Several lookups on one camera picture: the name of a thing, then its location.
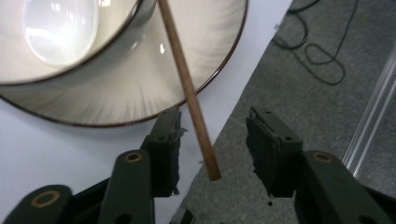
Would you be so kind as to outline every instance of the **metal bar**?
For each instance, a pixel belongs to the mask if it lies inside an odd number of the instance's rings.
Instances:
[[[373,94],[343,158],[346,168],[358,178],[364,158],[396,90],[396,46],[376,83]]]

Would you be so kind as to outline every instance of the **chopstick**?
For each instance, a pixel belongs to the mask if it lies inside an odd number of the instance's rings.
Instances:
[[[183,54],[177,29],[175,27],[172,14],[167,3],[167,0],[159,0],[160,11],[163,14],[163,22],[165,25],[166,33],[173,51],[175,62],[177,65],[177,71],[180,77],[181,85],[183,87],[184,95],[187,100],[192,122],[198,137],[198,142],[201,147],[201,151],[204,157],[205,166],[209,179],[211,181],[221,179],[218,163],[212,144],[210,143],[209,135],[205,126],[204,118],[202,116],[201,108],[196,97],[195,89],[192,85],[192,80],[189,72],[189,68],[186,63],[186,59]]]

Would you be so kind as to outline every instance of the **carpeted floor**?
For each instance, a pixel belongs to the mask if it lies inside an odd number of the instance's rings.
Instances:
[[[291,7],[309,3],[295,0]],[[301,13],[309,28],[307,43],[318,43],[334,53],[354,6],[353,0],[321,0]],[[367,105],[396,40],[396,1],[360,0],[337,59],[346,77],[336,86],[317,81],[297,62],[292,52],[271,44],[247,84],[214,148],[223,178],[209,182],[205,167],[191,185],[182,206],[195,223],[297,223],[292,199],[269,199],[245,145],[245,119],[251,106],[268,108],[301,138],[304,150],[331,152],[340,159]],[[278,35],[298,43],[303,26],[287,17]],[[306,63],[304,48],[294,51]],[[310,68],[330,81],[339,78],[336,63]],[[396,197],[396,101],[375,139],[361,183]]]

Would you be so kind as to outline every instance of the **bowl rim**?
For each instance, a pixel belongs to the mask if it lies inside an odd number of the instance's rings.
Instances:
[[[227,62],[230,60],[231,56],[233,55],[236,46],[239,43],[239,40],[241,38],[242,32],[245,28],[245,23],[246,23],[246,19],[247,19],[247,15],[248,15],[248,7],[249,7],[249,1],[250,0],[245,0],[245,11],[244,11],[244,15],[243,18],[241,20],[241,25],[239,27],[239,31],[238,34],[236,35],[236,38],[233,42],[232,47],[230,48],[230,50],[228,51],[226,57],[223,59],[223,61],[221,62],[221,64],[218,66],[218,68],[213,72],[213,74],[196,90],[196,93],[200,93],[201,91],[204,90],[204,88],[206,88],[218,75],[219,73],[222,71],[222,69],[225,67],[225,65],[227,64]],[[106,124],[87,124],[87,123],[78,123],[78,122],[70,122],[70,121],[66,121],[66,120],[61,120],[61,119],[54,119],[54,118],[50,118],[44,115],[41,115],[39,113],[36,113],[35,111],[32,111],[30,109],[27,109],[23,106],[17,105],[16,103],[8,100],[6,97],[4,97],[1,92],[0,92],[0,99],[6,101],[7,103],[17,107],[18,109],[31,114],[35,117],[38,117],[40,119],[44,119],[44,120],[48,120],[48,121],[52,121],[58,124],[63,124],[63,125],[68,125],[68,126],[74,126],[74,127],[81,127],[81,128],[94,128],[94,129],[100,129],[100,128],[119,128],[119,127],[125,127],[125,126],[131,126],[134,124],[138,124],[138,123],[142,123],[151,119],[155,119],[157,118],[160,113],[162,111],[157,112],[156,114],[147,116],[145,118],[142,119],[136,119],[136,120],[132,120],[132,121],[125,121],[125,122],[116,122],[116,123],[106,123]],[[184,105],[187,102],[186,98],[184,97],[180,102],[174,104],[174,105],[169,105],[169,107],[172,106],[181,106]]]
[[[13,87],[28,87],[28,86],[34,86],[35,84],[42,84],[47,81],[52,81],[55,80],[59,77],[64,77],[71,75],[72,73],[76,72],[79,70],[82,66],[91,63],[92,61],[96,60],[104,51],[107,49],[111,48],[117,40],[121,38],[122,34],[124,33],[125,30],[129,28],[129,25],[131,24],[132,21],[134,21],[135,15],[139,13],[139,9],[144,5],[144,3],[149,3],[149,0],[136,0],[136,4],[133,8],[131,8],[131,11],[127,15],[126,19],[122,22],[122,25],[120,28],[114,33],[113,36],[111,36],[105,44],[99,48],[98,50],[94,51],[92,55],[89,57],[81,60],[78,63],[73,64],[71,67],[68,67],[60,72],[55,72],[52,75],[49,75],[48,77],[42,77],[42,78],[36,78],[36,79],[29,79],[27,81],[13,81],[9,83],[1,83],[0,82],[0,89],[2,88],[13,88]],[[157,0],[151,0],[152,6],[150,7],[151,11],[154,10],[155,5],[157,3]]]

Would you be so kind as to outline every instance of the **brown stick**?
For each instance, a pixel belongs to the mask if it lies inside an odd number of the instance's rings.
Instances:
[[[177,36],[177,30],[172,19],[171,11],[166,0],[159,0],[161,13],[163,14],[163,22],[165,24],[166,33],[168,34],[171,49],[173,51],[177,71],[183,86],[184,95],[187,99],[187,105],[191,113],[192,122],[197,133],[201,151],[204,156],[206,170],[211,181],[221,178],[216,156],[210,143],[209,135],[202,116],[201,108],[198,104],[195,89],[192,85],[189,68]]]

